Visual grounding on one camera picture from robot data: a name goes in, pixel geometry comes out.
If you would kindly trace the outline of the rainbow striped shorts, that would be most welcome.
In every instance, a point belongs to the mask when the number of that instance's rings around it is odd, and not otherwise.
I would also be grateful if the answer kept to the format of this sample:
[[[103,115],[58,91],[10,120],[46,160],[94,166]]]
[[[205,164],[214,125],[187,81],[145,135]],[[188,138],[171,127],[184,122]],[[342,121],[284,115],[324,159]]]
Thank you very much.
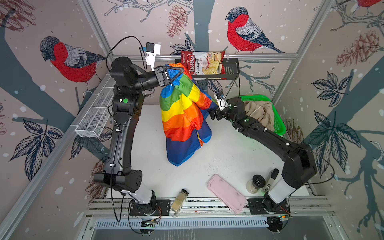
[[[212,98],[196,84],[181,64],[166,66],[183,67],[179,86],[166,86],[160,95],[162,123],[166,136],[168,161],[180,166],[208,143],[212,131],[206,121],[209,110],[218,108]]]

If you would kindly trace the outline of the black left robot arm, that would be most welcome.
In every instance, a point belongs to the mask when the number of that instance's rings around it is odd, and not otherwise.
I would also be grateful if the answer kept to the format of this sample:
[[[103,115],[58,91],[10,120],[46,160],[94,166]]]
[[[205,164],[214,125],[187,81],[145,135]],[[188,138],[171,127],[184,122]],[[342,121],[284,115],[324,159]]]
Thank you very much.
[[[164,65],[146,72],[128,57],[112,62],[111,77],[115,80],[112,110],[114,121],[110,153],[104,169],[94,175],[94,181],[105,187],[129,194],[142,206],[156,203],[154,191],[142,183],[143,173],[132,169],[131,153],[136,126],[144,103],[144,91],[166,87],[184,74],[184,68]]]

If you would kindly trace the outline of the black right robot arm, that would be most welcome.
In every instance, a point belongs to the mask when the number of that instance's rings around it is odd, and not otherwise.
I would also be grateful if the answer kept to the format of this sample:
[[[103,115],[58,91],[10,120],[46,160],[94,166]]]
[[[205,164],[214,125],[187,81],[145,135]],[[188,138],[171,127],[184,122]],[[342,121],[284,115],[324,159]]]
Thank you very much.
[[[230,121],[239,133],[263,144],[284,162],[281,179],[264,195],[265,207],[276,208],[318,173],[315,157],[308,145],[288,141],[247,116],[240,97],[231,98],[227,103],[222,110],[209,110],[211,119]]]

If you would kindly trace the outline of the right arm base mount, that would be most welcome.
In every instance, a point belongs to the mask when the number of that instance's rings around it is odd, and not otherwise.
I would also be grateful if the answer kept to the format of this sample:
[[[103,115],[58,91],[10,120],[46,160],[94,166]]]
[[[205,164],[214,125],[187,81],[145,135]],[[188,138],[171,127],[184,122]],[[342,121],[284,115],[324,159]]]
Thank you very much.
[[[250,210],[251,215],[290,215],[291,209],[288,200],[285,199],[281,203],[276,204],[272,200],[261,197],[247,199],[246,207]]]

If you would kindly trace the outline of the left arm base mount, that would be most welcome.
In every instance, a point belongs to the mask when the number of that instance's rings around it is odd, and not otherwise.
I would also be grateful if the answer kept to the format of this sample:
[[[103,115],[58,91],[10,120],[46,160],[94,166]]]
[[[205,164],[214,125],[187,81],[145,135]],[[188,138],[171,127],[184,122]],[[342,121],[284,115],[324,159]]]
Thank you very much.
[[[170,214],[170,200],[156,199],[149,204],[138,204],[132,201],[129,207],[130,217],[160,217],[169,216]]]

